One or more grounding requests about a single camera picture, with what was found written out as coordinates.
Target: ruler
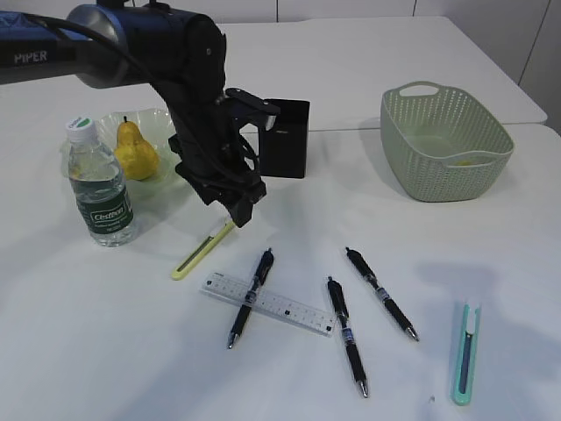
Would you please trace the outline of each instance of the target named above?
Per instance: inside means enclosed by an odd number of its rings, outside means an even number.
[[[228,275],[215,272],[202,286],[202,291],[211,296],[225,299],[229,303],[242,304],[249,282],[243,282]],[[335,326],[333,313],[315,309],[306,304],[298,303],[285,296],[262,289],[259,292],[253,309],[259,313],[309,329],[323,336],[331,336]]]

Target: white bottle cap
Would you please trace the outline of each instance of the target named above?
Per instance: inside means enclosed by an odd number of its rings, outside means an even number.
[[[89,143],[97,139],[97,129],[91,118],[78,117],[66,125],[68,140],[72,143]]]

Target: pen tip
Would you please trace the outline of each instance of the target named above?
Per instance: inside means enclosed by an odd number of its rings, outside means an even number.
[[[417,335],[417,332],[415,332],[415,329],[413,329],[412,327],[408,327],[407,328],[407,334],[409,335],[410,338],[419,342],[419,335]]]
[[[366,381],[359,381],[360,391],[362,392],[363,397],[368,397],[368,386],[366,385]]]
[[[239,338],[238,334],[230,333],[230,336],[228,337],[228,349],[232,349],[234,347],[234,344],[236,343],[238,338]]]

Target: basket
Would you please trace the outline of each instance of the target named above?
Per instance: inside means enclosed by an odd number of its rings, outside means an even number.
[[[417,86],[430,95],[405,96]],[[412,82],[382,97],[381,138],[387,161],[414,199],[473,199],[495,182],[514,150],[504,127],[462,89]]]

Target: pear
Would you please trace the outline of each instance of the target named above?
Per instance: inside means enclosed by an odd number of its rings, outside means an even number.
[[[115,156],[127,180],[145,180],[156,174],[160,164],[153,146],[142,137],[138,126],[126,117],[117,129]]]

